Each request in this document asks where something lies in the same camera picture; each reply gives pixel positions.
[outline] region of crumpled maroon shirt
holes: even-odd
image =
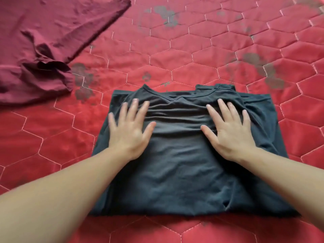
[[[67,63],[130,5],[130,0],[0,0],[0,104],[72,91]]]

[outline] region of forearm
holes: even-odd
[[[0,196],[1,242],[65,242],[126,163],[113,150]]]
[[[239,163],[324,231],[324,170],[283,158],[261,148],[242,155]]]

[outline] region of right hand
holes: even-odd
[[[239,162],[244,151],[256,147],[251,133],[249,114],[246,110],[243,110],[242,124],[232,103],[228,102],[226,106],[222,99],[218,99],[218,105],[224,120],[211,105],[207,105],[207,110],[215,123],[217,135],[206,125],[202,125],[201,130],[223,158]]]

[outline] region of hand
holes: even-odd
[[[109,148],[119,153],[127,162],[137,159],[143,153],[156,126],[156,122],[151,122],[142,133],[143,122],[149,105],[149,101],[144,102],[137,112],[138,99],[133,99],[127,112],[127,102],[124,102],[119,113],[118,126],[113,113],[108,115]]]
[[[217,135],[206,125],[202,125],[201,130],[223,158],[239,162],[243,151],[255,147],[249,114],[246,110],[243,110],[242,124],[232,103],[228,102],[227,107],[222,99],[218,99],[218,104],[224,120],[211,105],[207,105],[207,110],[215,123]]]

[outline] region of left hand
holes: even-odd
[[[110,130],[109,149],[116,151],[121,157],[129,162],[137,159],[145,150],[151,138],[156,122],[148,124],[142,132],[143,122],[150,105],[149,101],[144,102],[141,109],[138,109],[138,99],[133,99],[127,112],[127,102],[122,104],[118,126],[113,113],[108,115]]]

